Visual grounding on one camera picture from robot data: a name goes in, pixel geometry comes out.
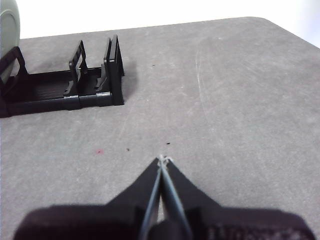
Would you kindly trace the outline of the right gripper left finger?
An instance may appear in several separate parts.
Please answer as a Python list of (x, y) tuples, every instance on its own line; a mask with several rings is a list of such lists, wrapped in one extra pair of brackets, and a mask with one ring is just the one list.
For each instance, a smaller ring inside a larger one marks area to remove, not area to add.
[(15, 240), (161, 240), (160, 224), (144, 223), (151, 197), (157, 195), (162, 157), (106, 204), (53, 205), (28, 213)]

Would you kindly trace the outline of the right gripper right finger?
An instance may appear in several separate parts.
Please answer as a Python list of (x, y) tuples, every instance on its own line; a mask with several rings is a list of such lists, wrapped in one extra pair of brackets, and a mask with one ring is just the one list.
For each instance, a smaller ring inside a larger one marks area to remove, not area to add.
[(227, 207), (195, 186), (168, 157), (162, 158), (165, 186), (195, 240), (314, 240), (305, 220), (279, 209)]

